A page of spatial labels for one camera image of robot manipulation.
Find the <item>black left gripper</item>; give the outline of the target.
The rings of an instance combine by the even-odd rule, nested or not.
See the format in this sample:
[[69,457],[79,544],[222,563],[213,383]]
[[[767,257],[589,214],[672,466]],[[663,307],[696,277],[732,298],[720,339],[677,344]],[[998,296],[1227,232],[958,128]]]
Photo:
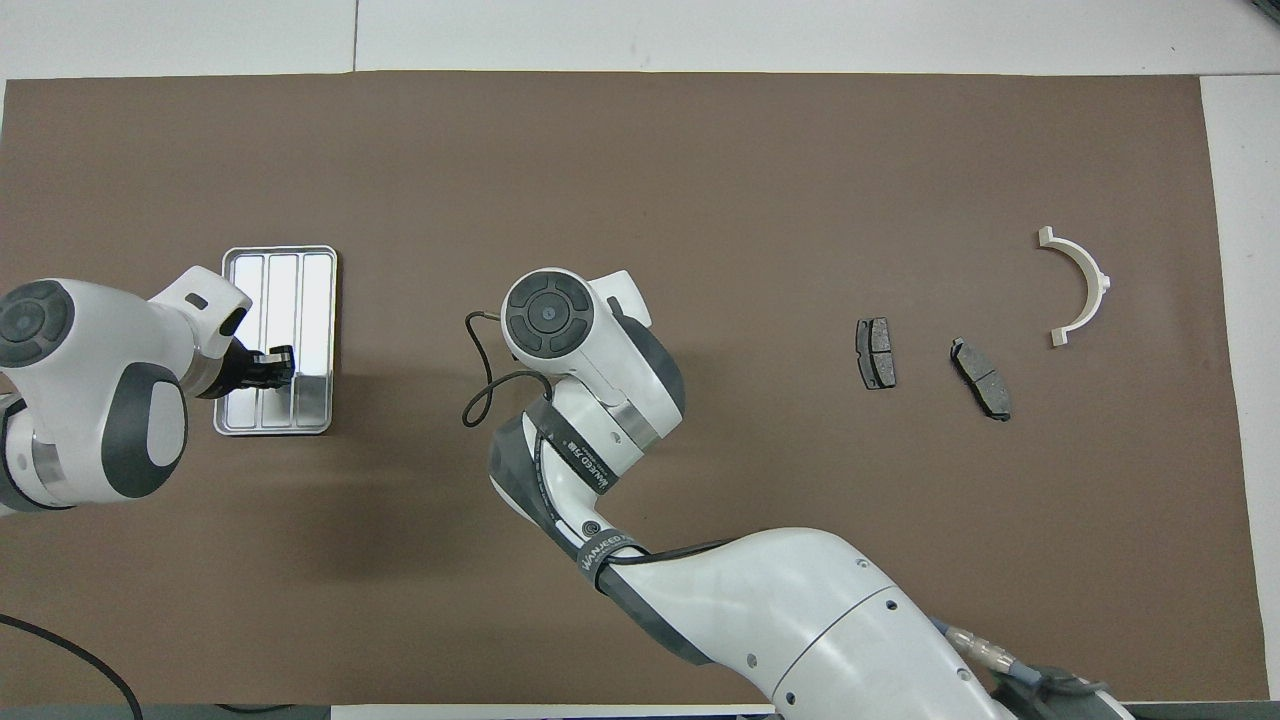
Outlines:
[[282,345],[265,352],[250,350],[232,338],[212,382],[212,398],[225,397],[236,389],[279,389],[294,377],[294,347]]

